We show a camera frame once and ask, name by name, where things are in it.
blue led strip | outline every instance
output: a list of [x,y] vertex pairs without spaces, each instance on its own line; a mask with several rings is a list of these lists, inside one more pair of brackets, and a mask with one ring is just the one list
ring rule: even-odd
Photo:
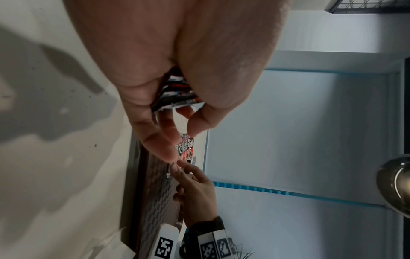
[[297,193],[297,192],[284,192],[284,191],[279,191],[279,190],[273,190],[273,189],[267,189],[267,188],[258,188],[258,187],[245,186],[245,185],[232,184],[232,183],[214,182],[214,185],[215,185],[215,187],[222,187],[222,188],[248,190],[248,191],[254,191],[254,192],[267,192],[267,193],[274,193],[274,194],[281,194],[281,195],[288,195],[288,196],[296,196],[296,197],[314,199],[314,200],[319,200],[319,201],[331,201],[331,202],[337,202],[337,203],[355,205],[355,206],[361,206],[361,207],[389,209],[386,206],[379,205],[379,204],[357,202],[357,201],[345,201],[345,200],[338,200],[338,199],[332,199],[332,198],[319,197],[319,196],[314,196],[314,195],[301,194],[301,193]]

red and black package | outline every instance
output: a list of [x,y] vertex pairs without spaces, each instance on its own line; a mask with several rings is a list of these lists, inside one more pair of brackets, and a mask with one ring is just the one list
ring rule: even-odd
[[181,70],[178,67],[173,67],[164,75],[158,97],[151,109],[152,112],[155,112],[201,102],[203,101],[192,91]]

